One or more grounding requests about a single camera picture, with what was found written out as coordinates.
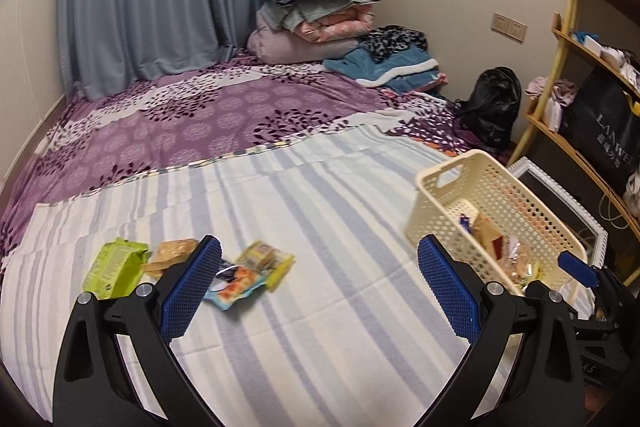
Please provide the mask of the large green seaweed snack bag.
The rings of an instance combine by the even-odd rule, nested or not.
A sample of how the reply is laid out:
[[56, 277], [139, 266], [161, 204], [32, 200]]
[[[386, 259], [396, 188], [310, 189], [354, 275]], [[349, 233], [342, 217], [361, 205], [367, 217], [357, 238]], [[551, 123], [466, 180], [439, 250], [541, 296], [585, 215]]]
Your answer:
[[127, 297], [142, 277], [142, 265], [150, 255], [145, 243], [117, 237], [102, 246], [82, 283], [82, 290], [99, 300]]

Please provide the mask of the tan pastry snack bag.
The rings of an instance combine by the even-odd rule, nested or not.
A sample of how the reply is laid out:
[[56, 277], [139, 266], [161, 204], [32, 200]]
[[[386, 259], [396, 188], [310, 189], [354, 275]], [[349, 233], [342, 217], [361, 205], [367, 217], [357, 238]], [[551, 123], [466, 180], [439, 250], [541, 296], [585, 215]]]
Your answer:
[[169, 268], [185, 262], [198, 246], [196, 239], [176, 239], [158, 245], [150, 260], [141, 265], [144, 274], [159, 279]]

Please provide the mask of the light blue snack bag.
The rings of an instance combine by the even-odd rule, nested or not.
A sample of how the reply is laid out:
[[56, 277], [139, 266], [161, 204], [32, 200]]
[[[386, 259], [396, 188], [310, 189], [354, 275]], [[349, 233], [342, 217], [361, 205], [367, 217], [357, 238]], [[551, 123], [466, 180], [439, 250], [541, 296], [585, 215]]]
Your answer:
[[253, 291], [266, 283], [259, 273], [235, 263], [224, 260], [213, 282], [207, 289], [204, 300], [213, 303], [222, 311], [229, 310], [237, 301], [248, 297]]

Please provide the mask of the small clear yellow cake packet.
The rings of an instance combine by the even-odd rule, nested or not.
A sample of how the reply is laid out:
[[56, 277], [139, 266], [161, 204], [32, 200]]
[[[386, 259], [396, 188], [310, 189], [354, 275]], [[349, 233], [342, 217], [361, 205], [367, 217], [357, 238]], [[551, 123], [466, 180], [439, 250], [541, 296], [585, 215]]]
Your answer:
[[242, 251], [235, 263], [259, 274], [268, 291], [275, 291], [291, 271], [295, 256], [264, 241], [256, 241]]

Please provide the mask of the clear bag of crackers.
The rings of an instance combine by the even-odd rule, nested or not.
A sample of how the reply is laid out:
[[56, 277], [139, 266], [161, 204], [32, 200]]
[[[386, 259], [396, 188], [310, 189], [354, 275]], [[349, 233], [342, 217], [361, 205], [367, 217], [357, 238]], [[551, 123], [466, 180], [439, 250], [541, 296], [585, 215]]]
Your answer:
[[499, 265], [510, 281], [522, 291], [529, 283], [539, 279], [539, 261], [516, 236], [509, 236], [503, 243]]

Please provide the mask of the tan waffle snack bag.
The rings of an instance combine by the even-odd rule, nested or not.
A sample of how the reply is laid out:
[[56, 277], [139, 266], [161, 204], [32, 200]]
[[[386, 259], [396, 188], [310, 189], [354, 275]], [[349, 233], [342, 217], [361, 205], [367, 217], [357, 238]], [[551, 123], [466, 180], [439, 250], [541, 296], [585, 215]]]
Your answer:
[[484, 251], [495, 260], [502, 258], [504, 236], [495, 225], [484, 215], [479, 213], [472, 226], [474, 239], [480, 243]]

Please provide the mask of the blue soda cracker pack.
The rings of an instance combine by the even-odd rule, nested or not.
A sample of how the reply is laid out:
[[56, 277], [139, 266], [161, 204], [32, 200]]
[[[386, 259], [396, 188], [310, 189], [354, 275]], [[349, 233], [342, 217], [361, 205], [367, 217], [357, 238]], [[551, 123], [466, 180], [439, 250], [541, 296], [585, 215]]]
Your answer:
[[459, 223], [462, 226], [462, 228], [465, 229], [465, 231], [467, 231], [470, 234], [474, 233], [473, 223], [468, 216], [461, 215], [459, 218]]

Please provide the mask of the white plastic bags on shelf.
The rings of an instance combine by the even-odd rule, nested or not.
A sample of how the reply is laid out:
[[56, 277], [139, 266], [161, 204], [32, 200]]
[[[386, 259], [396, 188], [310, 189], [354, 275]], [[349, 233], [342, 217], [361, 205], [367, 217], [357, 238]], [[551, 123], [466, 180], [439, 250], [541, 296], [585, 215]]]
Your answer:
[[635, 216], [639, 213], [639, 199], [640, 199], [640, 170], [637, 170], [632, 174], [626, 183], [625, 192], [623, 195], [623, 201], [629, 211]]

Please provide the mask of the wooden bamboo shelf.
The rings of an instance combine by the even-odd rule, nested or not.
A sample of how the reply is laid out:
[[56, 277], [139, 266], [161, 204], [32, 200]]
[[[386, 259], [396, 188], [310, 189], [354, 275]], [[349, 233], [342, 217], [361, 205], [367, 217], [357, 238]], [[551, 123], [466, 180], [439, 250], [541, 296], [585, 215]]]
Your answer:
[[610, 233], [606, 263], [639, 283], [639, 0], [567, 0], [554, 14], [555, 58], [525, 109], [511, 155], [538, 160]]

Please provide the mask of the striped white blue blanket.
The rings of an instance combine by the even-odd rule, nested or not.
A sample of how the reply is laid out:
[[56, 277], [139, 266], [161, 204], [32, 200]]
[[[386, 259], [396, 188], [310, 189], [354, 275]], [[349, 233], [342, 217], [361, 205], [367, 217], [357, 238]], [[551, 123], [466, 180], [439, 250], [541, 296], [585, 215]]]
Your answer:
[[1, 358], [42, 415], [70, 310], [100, 248], [255, 241], [295, 258], [275, 291], [204, 303], [171, 347], [229, 426], [410, 426], [462, 359], [404, 230], [442, 155], [359, 126], [40, 205], [6, 267]]

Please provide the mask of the black plastic bag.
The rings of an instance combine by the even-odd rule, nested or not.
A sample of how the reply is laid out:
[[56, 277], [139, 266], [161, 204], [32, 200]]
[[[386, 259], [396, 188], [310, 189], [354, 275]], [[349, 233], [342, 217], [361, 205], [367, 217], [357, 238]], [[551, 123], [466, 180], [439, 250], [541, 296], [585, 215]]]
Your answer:
[[512, 69], [487, 69], [478, 77], [470, 97], [454, 106], [454, 131], [489, 154], [502, 153], [511, 143], [521, 101], [521, 83]]

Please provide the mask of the purple floral bed sheet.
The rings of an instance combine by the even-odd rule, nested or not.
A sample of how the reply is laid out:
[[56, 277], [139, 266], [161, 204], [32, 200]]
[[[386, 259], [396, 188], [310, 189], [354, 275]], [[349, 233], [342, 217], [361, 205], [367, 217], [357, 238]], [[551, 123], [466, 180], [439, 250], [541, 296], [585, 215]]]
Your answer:
[[349, 123], [359, 113], [407, 109], [392, 128], [449, 156], [470, 149], [452, 105], [435, 91], [368, 89], [319, 63], [267, 65], [241, 54], [204, 70], [138, 81], [88, 102], [75, 98], [18, 176], [1, 215], [1, 254], [21, 244], [39, 204], [54, 204], [130, 176], [276, 143]]

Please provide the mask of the blue folded clothes pile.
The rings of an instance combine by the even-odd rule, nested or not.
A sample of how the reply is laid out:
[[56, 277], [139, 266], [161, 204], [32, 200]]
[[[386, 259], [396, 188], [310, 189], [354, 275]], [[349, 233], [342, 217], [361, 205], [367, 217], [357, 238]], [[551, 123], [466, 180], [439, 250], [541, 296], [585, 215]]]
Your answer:
[[375, 28], [358, 38], [356, 49], [322, 66], [363, 88], [400, 94], [438, 90], [448, 82], [428, 50], [424, 32], [398, 25]]

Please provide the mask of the white wardrobe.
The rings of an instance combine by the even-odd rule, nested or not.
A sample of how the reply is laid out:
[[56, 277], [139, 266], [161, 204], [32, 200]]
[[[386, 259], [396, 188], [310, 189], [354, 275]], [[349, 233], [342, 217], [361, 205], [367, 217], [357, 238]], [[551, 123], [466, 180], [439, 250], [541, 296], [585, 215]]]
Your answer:
[[1, 0], [1, 181], [63, 96], [56, 0]]

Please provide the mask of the wall socket plate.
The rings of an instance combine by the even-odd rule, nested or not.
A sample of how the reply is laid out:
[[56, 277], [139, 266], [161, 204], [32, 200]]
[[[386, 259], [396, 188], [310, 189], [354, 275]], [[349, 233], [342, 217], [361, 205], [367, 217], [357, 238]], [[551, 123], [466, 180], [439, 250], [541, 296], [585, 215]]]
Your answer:
[[523, 43], [526, 37], [527, 26], [517, 20], [512, 20], [510, 17], [494, 13], [491, 17], [490, 29], [506, 38]]

